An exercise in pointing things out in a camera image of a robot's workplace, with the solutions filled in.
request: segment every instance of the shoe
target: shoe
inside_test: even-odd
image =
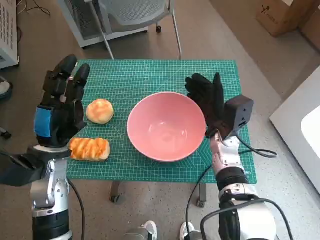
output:
[[[196,230],[195,226],[191,222],[189,222],[188,224],[189,224],[190,233]],[[180,228],[180,240],[184,240],[187,235],[188,235],[187,223],[184,222]]]
[[[12,95],[13,85],[0,76],[0,100],[9,99]]]
[[[147,221],[141,227],[145,228],[152,235],[152,240],[157,240],[158,230],[154,221]]]

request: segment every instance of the bowl rim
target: bowl rim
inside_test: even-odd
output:
[[[132,114],[133,114],[133,111],[135,110],[135,108],[144,100],[148,99],[148,98],[151,98],[155,95],[161,95],[161,94],[175,94],[175,95],[180,95],[182,97],[184,97],[186,100],[188,100],[190,103],[194,104],[196,106],[196,108],[198,109],[199,113],[201,113],[202,115],[202,118],[203,118],[203,123],[204,123],[204,128],[203,128],[203,138],[201,141],[199,141],[199,143],[196,145],[196,148],[192,151],[189,151],[188,153],[184,154],[183,156],[181,157],[176,157],[176,158],[172,158],[170,160],[163,160],[162,158],[158,158],[158,157],[154,157],[154,156],[150,156],[148,154],[146,154],[145,152],[141,151],[138,149],[138,147],[136,146],[136,144],[133,143],[133,141],[131,140],[130,138],[130,134],[129,134],[129,122],[130,122],[130,119],[132,118]],[[198,150],[198,148],[200,147],[200,145],[202,144],[202,142],[204,141],[204,137],[205,137],[205,133],[206,133],[206,119],[205,119],[205,116],[201,110],[201,108],[198,106],[198,104],[196,104],[191,98],[181,94],[181,93],[178,93],[178,92],[174,92],[174,91],[160,91],[160,92],[156,92],[156,93],[153,93],[149,96],[146,96],[145,98],[143,98],[142,100],[140,100],[134,107],[133,109],[131,110],[130,114],[129,114],[129,117],[128,117],[128,120],[126,122],[126,132],[127,132],[127,135],[129,137],[129,140],[131,142],[131,144],[134,146],[134,148],[141,154],[143,154],[144,156],[146,156],[147,158],[149,159],[152,159],[152,160],[155,160],[157,162],[162,162],[162,163],[173,163],[173,162],[178,162],[178,161],[181,161],[187,157],[189,157],[191,154],[193,154],[196,150]]]

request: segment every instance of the chair wheel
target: chair wheel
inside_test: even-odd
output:
[[[114,204],[118,202],[120,198],[120,195],[117,196],[110,196],[110,201],[113,202]]]
[[[198,200],[196,201],[196,206],[199,208],[204,208],[206,205],[205,201],[200,201],[200,197],[198,198]]]
[[[156,26],[155,31],[159,34],[161,33],[162,27],[161,26]]]

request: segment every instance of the gray floor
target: gray floor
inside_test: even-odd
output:
[[[275,150],[277,159],[255,156],[257,188],[262,197],[276,201],[285,211],[295,239],[317,239],[320,235],[320,198],[269,122],[269,116],[299,84],[320,64],[320,55],[298,32],[271,37],[255,20],[258,1],[177,0],[176,18],[184,59],[235,59],[243,93],[255,100],[249,131],[255,147]],[[103,44],[81,49],[54,1],[38,0],[50,9],[48,17],[38,10],[19,15],[23,31],[19,44],[20,66],[1,70],[14,83],[9,102],[0,103],[0,126],[13,134],[0,146],[11,152],[23,152],[35,144],[33,116],[42,98],[46,70],[64,56],[109,58]],[[176,59],[172,21],[161,22],[162,33],[152,27],[112,40],[118,59]],[[110,182],[74,181],[86,209],[87,239],[119,239],[131,227],[147,220],[158,224],[159,239],[177,239],[184,221],[185,206],[192,184],[128,182],[122,186],[125,197],[120,205],[108,201]],[[29,186],[0,186],[1,239],[31,239],[31,203]],[[199,227],[200,219],[218,207],[215,185],[208,187],[206,208],[194,206],[190,219]],[[75,195],[70,194],[71,226],[74,239],[80,238],[81,215]],[[275,213],[279,238],[288,239],[285,226]],[[217,219],[208,224],[208,232],[218,235]]]

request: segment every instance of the black glove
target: black glove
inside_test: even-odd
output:
[[[220,74],[214,75],[211,83],[204,76],[195,73],[185,79],[185,88],[191,98],[201,108],[208,130],[205,135],[211,138],[216,129],[222,124],[224,114],[224,88],[220,80]]]

